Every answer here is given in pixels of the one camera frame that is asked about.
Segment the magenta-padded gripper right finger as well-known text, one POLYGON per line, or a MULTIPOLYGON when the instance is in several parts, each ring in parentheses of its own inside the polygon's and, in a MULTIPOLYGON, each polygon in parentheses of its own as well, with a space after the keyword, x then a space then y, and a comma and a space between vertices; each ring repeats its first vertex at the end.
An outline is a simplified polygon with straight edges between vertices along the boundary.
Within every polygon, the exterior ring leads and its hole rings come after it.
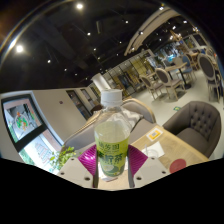
POLYGON ((130 188, 143 187, 170 174, 157 157, 148 157, 132 145, 129 146, 127 158, 130 188))

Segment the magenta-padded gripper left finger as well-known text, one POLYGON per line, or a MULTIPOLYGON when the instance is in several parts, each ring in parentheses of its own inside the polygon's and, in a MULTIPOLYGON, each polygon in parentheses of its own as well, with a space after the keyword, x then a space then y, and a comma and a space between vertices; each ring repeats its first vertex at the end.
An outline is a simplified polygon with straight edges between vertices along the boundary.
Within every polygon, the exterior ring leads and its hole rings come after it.
POLYGON ((97 188, 99 176, 96 147, 90 147, 78 157, 69 158, 58 176, 84 188, 97 188))

